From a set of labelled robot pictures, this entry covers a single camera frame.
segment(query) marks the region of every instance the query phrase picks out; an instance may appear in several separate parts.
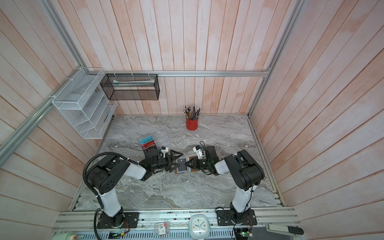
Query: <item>clock face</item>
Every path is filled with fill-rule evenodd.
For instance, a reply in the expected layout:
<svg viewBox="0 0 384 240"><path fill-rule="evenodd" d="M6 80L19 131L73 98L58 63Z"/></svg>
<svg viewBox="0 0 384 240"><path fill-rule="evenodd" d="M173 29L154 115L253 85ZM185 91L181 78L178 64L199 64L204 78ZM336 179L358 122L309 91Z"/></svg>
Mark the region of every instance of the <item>clock face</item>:
<svg viewBox="0 0 384 240"><path fill-rule="evenodd" d="M207 226L208 223L202 217L195 218L191 223L192 223L192 232L194 232L194 234L197 236L204 235L208 230L208 226Z"/></svg>
<svg viewBox="0 0 384 240"><path fill-rule="evenodd" d="M189 233L194 239L204 239L209 236L210 224L205 215L194 215L189 220Z"/></svg>

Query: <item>robotic arm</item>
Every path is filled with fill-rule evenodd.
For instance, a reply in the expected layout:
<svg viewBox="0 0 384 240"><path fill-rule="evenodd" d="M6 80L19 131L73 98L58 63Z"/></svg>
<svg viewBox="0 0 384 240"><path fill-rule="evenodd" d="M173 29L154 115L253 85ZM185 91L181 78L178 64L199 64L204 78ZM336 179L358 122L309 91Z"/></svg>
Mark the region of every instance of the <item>robotic arm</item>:
<svg viewBox="0 0 384 240"><path fill-rule="evenodd" d="M85 185L96 195L100 204L101 215L97 228L120 228L127 222L131 228L137 226L139 213L124 213L117 195L115 186L123 175L130 176L142 181L147 180L152 174L164 169L172 172L178 164L174 160L183 154L167 147L160 150L150 149L145 154L145 159L140 163L130 160L115 152L100 153L91 158L83 170ZM88 169L91 162L98 157L103 157L94 166Z"/></svg>
<svg viewBox="0 0 384 240"><path fill-rule="evenodd" d="M254 211L248 205L252 197L252 192L264 178L264 171L249 155L246 150L241 150L236 154L231 154L219 161L215 147L196 146L194 149L198 158L186 163L187 166L208 170L209 174L223 174L230 172L237 185L235 198L230 204L230 210L216 211L218 224L221 226L236 225L246 221L249 217L252 224L256 224L256 218L253 218ZM147 180L152 174L166 170L172 172L178 164L174 160L182 156L180 152L162 148L150 149L146 157L140 163L130 160L121 154L115 152L100 153L91 158L83 170L83 180L85 185L96 195L100 204L100 209L95 212L94 231L99 239L96 228L120 228L126 222L130 228L137 226L138 212L124 213L117 195L115 186L123 175L130 176L140 180ZM88 169L89 165L98 157L103 157L98 163ZM101 211L99 222L96 227L96 217Z"/></svg>
<svg viewBox="0 0 384 240"><path fill-rule="evenodd" d="M235 198L230 204L230 210L217 210L218 224L220 226L235 225L247 221L256 225L254 211L250 209L252 192L264 178L264 171L246 150L226 156L224 160L215 164L218 174L230 172L237 187Z"/></svg>

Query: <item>black mounting plate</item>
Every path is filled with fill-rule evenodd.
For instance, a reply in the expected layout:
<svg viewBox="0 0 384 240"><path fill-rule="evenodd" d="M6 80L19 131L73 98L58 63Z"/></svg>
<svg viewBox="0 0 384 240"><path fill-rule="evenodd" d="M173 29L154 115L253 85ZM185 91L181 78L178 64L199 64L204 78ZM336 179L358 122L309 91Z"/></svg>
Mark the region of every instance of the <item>black mounting plate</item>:
<svg viewBox="0 0 384 240"><path fill-rule="evenodd" d="M243 223L242 225L257 225L255 211L252 209L248 209L244 214L239 214L241 215L241 219L235 219L231 210L216 210L216 214L217 224L219 226L233 226L235 225L235 222L237 222L236 224Z"/></svg>
<svg viewBox="0 0 384 240"><path fill-rule="evenodd" d="M139 220L139 213L138 212L125 212L124 213L124 220L128 220L128 226L129 228L136 228L137 227L137 222ZM113 228L111 225L108 223L106 219L100 216L99 222L96 226L97 229L106 229L106 228ZM126 228L125 223L119 228Z"/></svg>

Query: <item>red pencil cup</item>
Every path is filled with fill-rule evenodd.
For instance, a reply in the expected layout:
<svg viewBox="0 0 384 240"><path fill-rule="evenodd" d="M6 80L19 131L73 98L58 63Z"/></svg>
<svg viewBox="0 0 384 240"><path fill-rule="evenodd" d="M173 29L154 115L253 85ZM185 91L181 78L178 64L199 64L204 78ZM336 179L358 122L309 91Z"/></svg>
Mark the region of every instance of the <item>red pencil cup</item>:
<svg viewBox="0 0 384 240"><path fill-rule="evenodd" d="M199 119L189 120L188 118L186 118L186 120L188 130L194 131L197 129L197 126L199 125Z"/></svg>

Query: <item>black mesh organizer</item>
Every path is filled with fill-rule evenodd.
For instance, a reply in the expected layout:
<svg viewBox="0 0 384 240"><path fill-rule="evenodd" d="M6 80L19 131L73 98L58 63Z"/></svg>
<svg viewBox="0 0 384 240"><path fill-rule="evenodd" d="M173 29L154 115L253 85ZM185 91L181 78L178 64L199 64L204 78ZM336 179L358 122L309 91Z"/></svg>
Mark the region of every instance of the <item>black mesh organizer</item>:
<svg viewBox="0 0 384 240"><path fill-rule="evenodd" d="M109 100L158 100L156 74L109 73L100 83Z"/></svg>

